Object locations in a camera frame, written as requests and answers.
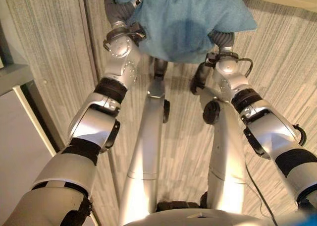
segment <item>black joint band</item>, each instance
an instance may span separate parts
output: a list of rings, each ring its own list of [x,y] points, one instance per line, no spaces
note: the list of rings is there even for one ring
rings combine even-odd
[[[77,190],[77,191],[81,192],[84,196],[86,196],[88,198],[87,190],[85,190],[83,187],[81,187],[79,185],[76,185],[76,184],[71,183],[71,182],[65,182],[64,187]]]
[[[293,168],[301,164],[317,163],[317,157],[305,149],[297,148],[282,153],[275,159],[275,162],[284,176],[287,177]]]
[[[262,100],[261,96],[253,89],[245,89],[238,92],[231,103],[238,113],[241,113],[247,106]]]
[[[101,79],[94,90],[94,92],[108,96],[120,104],[122,103],[127,91],[127,88],[125,88],[125,86],[121,83],[109,78]]]
[[[312,185],[311,187],[306,188],[302,193],[300,193],[296,199],[296,202],[298,205],[305,200],[306,196],[308,196],[310,193],[314,192],[317,190],[317,184]]]
[[[96,166],[100,149],[96,143],[81,138],[73,138],[62,154],[71,153],[86,157]]]
[[[32,190],[36,190],[36,189],[39,189],[39,188],[43,188],[43,187],[45,187],[47,184],[48,184],[48,181],[44,181],[44,182],[42,182],[42,183],[37,184],[36,186],[34,186],[34,187],[32,188]]]

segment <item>gray wall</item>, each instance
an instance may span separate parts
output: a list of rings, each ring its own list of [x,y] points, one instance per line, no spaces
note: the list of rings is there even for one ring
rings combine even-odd
[[[0,97],[0,225],[51,155],[14,91]]]

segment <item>screw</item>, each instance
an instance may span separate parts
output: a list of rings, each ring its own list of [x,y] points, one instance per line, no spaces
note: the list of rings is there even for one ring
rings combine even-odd
[[[244,112],[245,112],[246,117],[249,117],[251,115],[251,109],[249,107],[246,107],[244,109]]]

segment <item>electrical wire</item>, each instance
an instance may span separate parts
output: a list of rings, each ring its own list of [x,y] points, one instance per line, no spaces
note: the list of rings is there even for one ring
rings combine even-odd
[[[260,213],[261,213],[261,215],[262,215],[263,217],[265,217],[265,218],[270,218],[270,216],[265,215],[265,214],[263,213],[263,211],[262,211],[263,203],[262,203],[262,199],[260,198],[260,196],[258,195],[258,193],[256,193],[255,190],[252,189],[252,187],[251,187],[249,184],[246,184],[246,185],[247,185],[247,187],[257,196],[257,198],[259,199],[260,204],[261,204],[261,205],[260,205]]]
[[[248,61],[250,63],[250,67],[247,70],[246,74],[244,74],[245,77],[248,77],[253,69],[253,61],[250,58],[240,58],[238,61]]]
[[[278,224],[277,224],[277,222],[276,222],[276,220],[275,220],[274,214],[273,214],[271,208],[269,207],[269,205],[267,204],[267,202],[266,202],[264,196],[262,195],[260,189],[258,188],[257,184],[254,182],[254,180],[253,180],[253,178],[252,178],[252,176],[251,176],[251,174],[250,174],[250,172],[249,172],[249,169],[248,169],[248,166],[247,166],[247,163],[246,163],[246,162],[245,162],[245,165],[246,165],[246,170],[247,170],[248,176],[249,176],[250,180],[252,181],[254,187],[257,189],[257,192],[259,193],[259,195],[260,195],[260,197],[261,197],[263,203],[265,204],[265,206],[266,206],[266,208],[267,208],[269,214],[271,215],[271,218],[272,218],[272,220],[273,220],[274,225],[275,225],[275,226],[278,226]]]

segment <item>white trim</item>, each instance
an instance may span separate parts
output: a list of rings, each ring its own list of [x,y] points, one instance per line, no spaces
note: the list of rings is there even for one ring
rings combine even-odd
[[[13,87],[14,92],[16,93],[19,101],[21,102],[23,108],[25,109],[27,115],[29,116],[31,122],[33,123],[36,131],[38,132],[40,138],[42,139],[44,145],[46,146],[46,148],[48,149],[48,151],[50,152],[51,156],[55,156],[56,155],[56,151],[53,148],[51,142],[49,141],[48,137],[46,136],[44,130],[41,127],[41,124],[39,123],[38,119],[36,118],[34,112],[32,111],[32,108],[30,107],[28,101],[26,100],[21,87],[20,86],[15,86]]]

